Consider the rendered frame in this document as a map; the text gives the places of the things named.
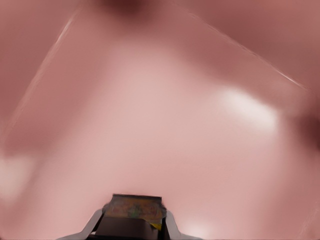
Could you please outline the small brown printed button box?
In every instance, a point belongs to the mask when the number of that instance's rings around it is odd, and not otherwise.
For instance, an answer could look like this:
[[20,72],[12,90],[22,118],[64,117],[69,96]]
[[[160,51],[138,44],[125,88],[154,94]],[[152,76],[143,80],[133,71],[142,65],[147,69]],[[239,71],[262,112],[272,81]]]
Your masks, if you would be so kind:
[[113,194],[95,234],[109,239],[161,240],[167,209],[159,196]]

